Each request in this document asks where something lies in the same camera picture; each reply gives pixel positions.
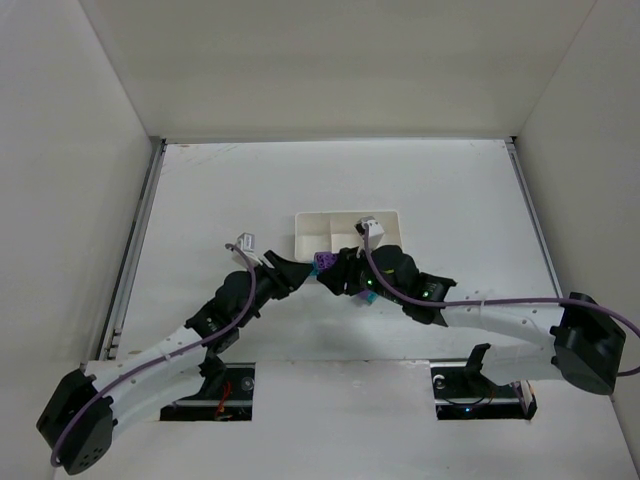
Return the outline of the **purple lego plate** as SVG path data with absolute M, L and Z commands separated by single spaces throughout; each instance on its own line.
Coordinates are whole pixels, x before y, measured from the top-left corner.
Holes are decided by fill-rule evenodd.
M 317 274 L 330 269 L 337 261 L 338 255 L 332 252 L 316 252 L 313 265 Z

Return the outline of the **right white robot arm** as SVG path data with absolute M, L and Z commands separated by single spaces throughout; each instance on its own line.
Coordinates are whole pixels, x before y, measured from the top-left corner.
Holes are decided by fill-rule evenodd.
M 589 296 L 502 303 L 420 271 L 397 245 L 370 253 L 344 248 L 317 279 L 335 295 L 373 292 L 424 325 L 478 329 L 514 339 L 507 346 L 479 344 L 468 357 L 467 372 L 497 386 L 564 380 L 596 395 L 615 389 L 626 335 Z

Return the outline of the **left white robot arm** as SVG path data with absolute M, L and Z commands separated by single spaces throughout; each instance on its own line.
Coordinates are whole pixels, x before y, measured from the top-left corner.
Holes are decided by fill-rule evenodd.
M 51 465 L 69 475 L 86 471 L 132 423 L 220 379 L 226 366 L 219 353 L 268 301 L 298 290 L 312 270 L 267 251 L 257 264 L 228 274 L 212 299 L 154 346 L 95 374 L 67 373 L 36 422 Z

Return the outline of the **teal lego brick on table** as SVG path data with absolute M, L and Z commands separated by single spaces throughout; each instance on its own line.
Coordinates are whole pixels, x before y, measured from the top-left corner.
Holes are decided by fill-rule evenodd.
M 363 290 L 355 296 L 355 299 L 361 303 L 371 305 L 377 299 L 377 297 L 378 295 L 375 292 L 372 292 L 370 290 Z

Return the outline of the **white three-compartment tray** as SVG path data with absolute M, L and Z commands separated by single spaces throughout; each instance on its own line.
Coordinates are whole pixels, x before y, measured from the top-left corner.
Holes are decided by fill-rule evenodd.
M 294 222 L 294 258 L 306 262 L 318 252 L 338 253 L 342 248 L 361 247 L 355 225 L 365 217 L 372 217 L 383 230 L 379 242 L 371 243 L 372 248 L 402 246 L 399 215 L 394 210 L 300 212 Z

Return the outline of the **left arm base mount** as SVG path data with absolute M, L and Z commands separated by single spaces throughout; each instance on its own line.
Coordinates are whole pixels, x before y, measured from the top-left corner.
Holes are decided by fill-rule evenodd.
M 164 407 L 161 422 L 245 422 L 252 420 L 256 365 L 227 364 L 220 380 L 206 380 L 200 391 Z

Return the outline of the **left aluminium rail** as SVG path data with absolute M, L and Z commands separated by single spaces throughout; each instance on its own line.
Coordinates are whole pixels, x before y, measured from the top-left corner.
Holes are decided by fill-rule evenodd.
M 150 137 L 149 140 L 151 156 L 106 316 L 98 329 L 90 360 L 113 360 L 117 354 L 167 147 L 165 138 Z

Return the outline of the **aluminium rail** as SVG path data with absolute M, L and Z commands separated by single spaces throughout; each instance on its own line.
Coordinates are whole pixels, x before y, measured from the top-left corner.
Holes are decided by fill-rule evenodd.
M 151 156 L 106 316 L 98 329 L 90 360 L 113 360 L 117 354 L 167 147 L 165 138 L 150 137 L 149 140 Z
M 547 271 L 547 276 L 549 277 L 549 280 L 551 281 L 552 285 L 553 285 L 553 292 L 554 295 L 556 297 L 563 297 L 563 290 L 562 287 L 560 285 L 559 282 L 559 277 L 556 273 L 556 269 L 555 266 L 553 264 L 553 260 L 551 258 L 551 254 L 550 254 L 550 250 L 548 248 L 547 242 L 546 242 L 546 238 L 539 220 L 539 216 L 537 214 L 534 202 L 533 202 L 533 198 L 526 180 L 526 177 L 524 175 L 524 171 L 520 162 L 520 158 L 518 155 L 518 150 L 517 150 L 517 145 L 516 145 L 516 140 L 517 138 L 515 136 L 511 136 L 508 137 L 504 140 L 506 149 L 507 149 L 507 153 L 509 155 L 510 158 L 510 162 L 512 165 L 512 168 L 514 170 L 514 174 L 516 176 L 517 182 L 519 184 L 520 190 L 521 190 L 521 194 L 523 196 L 524 202 L 526 204 L 526 208 L 529 214 L 529 218 L 530 218 L 530 222 L 533 226 L 534 229 L 534 233 L 537 239 L 537 244 L 539 246 L 539 249 L 542 253 L 543 259 L 544 259 L 544 263 L 545 263 L 545 267 L 546 267 L 546 271 Z

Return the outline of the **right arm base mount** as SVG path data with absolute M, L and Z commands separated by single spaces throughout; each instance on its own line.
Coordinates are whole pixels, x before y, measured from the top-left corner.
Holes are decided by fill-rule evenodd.
M 434 406 L 438 420 L 533 419 L 537 400 L 529 382 L 496 385 L 481 375 L 481 361 L 489 344 L 473 348 L 465 361 L 430 364 Z

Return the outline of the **right aluminium rail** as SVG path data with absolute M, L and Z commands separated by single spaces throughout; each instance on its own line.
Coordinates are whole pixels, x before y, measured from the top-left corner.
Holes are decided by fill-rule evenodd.
M 512 165 L 512 168 L 514 170 L 514 174 L 516 176 L 517 182 L 519 184 L 520 190 L 521 190 L 521 194 L 523 196 L 524 202 L 526 204 L 526 208 L 529 214 L 529 218 L 530 218 L 530 222 L 533 226 L 534 229 L 534 233 L 537 239 L 537 244 L 539 246 L 539 249 L 542 253 L 543 259 L 544 259 L 544 263 L 545 263 L 545 267 L 546 267 L 546 271 L 547 271 L 547 276 L 549 277 L 549 280 L 551 281 L 552 285 L 553 285 L 553 292 L 554 295 L 556 297 L 563 297 L 563 290 L 562 287 L 560 285 L 559 282 L 559 277 L 556 273 L 556 269 L 555 266 L 553 264 L 553 260 L 551 258 L 551 254 L 550 254 L 550 250 L 548 248 L 547 242 L 546 242 L 546 238 L 539 220 L 539 216 L 537 214 L 534 202 L 533 202 L 533 198 L 526 180 L 526 177 L 524 175 L 524 171 L 520 162 L 520 158 L 518 155 L 518 150 L 517 150 L 517 145 L 516 145 L 516 140 L 517 138 L 515 136 L 511 136 L 508 137 L 504 140 L 506 149 L 507 149 L 507 153 L 509 155 L 510 158 L 510 162 Z

